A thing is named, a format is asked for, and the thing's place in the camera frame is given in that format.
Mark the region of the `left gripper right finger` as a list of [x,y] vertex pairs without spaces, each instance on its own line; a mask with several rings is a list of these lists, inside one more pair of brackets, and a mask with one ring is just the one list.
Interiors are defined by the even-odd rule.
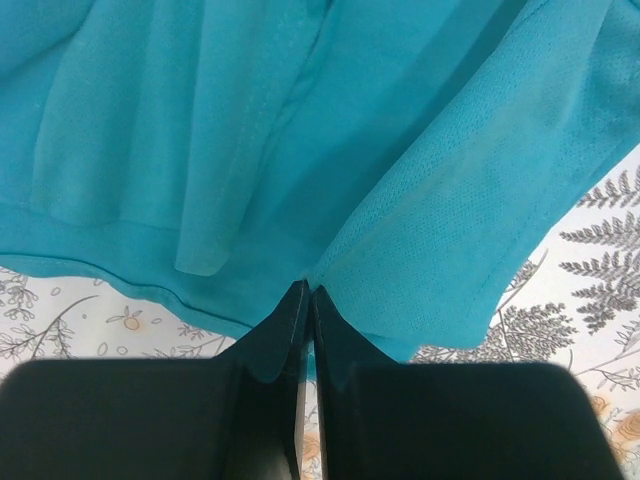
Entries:
[[327,479],[618,479],[581,386],[549,363],[404,364],[310,305]]

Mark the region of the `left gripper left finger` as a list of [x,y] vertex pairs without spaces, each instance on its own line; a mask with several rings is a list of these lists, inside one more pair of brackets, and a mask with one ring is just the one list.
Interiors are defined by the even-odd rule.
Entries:
[[296,479],[309,287],[212,358],[35,360],[1,385],[5,479]]

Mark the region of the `teal t shirt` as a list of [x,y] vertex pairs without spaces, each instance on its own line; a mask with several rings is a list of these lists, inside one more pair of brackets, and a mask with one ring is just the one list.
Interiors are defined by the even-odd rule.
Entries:
[[474,347],[638,142],[635,1],[1,5],[2,265],[232,337],[304,279]]

